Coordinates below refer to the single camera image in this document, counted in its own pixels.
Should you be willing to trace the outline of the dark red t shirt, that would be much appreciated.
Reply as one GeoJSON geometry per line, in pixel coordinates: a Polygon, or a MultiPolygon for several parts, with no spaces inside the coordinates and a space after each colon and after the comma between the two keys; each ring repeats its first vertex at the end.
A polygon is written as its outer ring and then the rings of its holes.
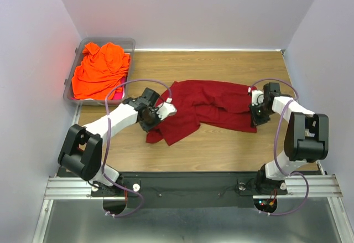
{"type": "Polygon", "coordinates": [[[202,123],[228,130],[256,133],[249,110],[248,86],[211,80],[175,81],[170,87],[176,114],[147,133],[146,142],[167,145],[196,132],[202,123]]]}

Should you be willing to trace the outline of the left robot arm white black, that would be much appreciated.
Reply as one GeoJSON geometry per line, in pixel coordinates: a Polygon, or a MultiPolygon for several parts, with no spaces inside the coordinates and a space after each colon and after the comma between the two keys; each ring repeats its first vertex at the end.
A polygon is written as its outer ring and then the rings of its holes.
{"type": "Polygon", "coordinates": [[[132,188],[119,185],[119,172],[107,165],[110,141],[131,125],[138,123],[142,130],[149,132],[176,114],[177,109],[170,97],[157,104],[159,98],[157,92],[146,88],[140,97],[123,100],[98,120],[84,126],[72,125],[59,153],[59,165],[87,181],[93,191],[115,187],[138,195],[139,184],[134,184],[132,188]]]}

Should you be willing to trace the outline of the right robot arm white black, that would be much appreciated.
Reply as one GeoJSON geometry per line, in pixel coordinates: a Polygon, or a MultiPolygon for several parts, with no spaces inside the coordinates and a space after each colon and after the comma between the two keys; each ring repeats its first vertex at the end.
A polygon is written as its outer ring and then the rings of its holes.
{"type": "Polygon", "coordinates": [[[288,124],[283,150],[277,152],[279,137],[276,136],[273,146],[274,158],[257,172],[254,188],[261,194],[285,190],[286,177],[303,165],[327,157],[329,118],[325,114],[302,107],[295,97],[282,93],[279,83],[273,79],[265,84],[262,90],[249,86],[248,94],[251,97],[249,110],[252,127],[267,123],[275,113],[280,115],[280,122],[286,121],[288,124]]]}

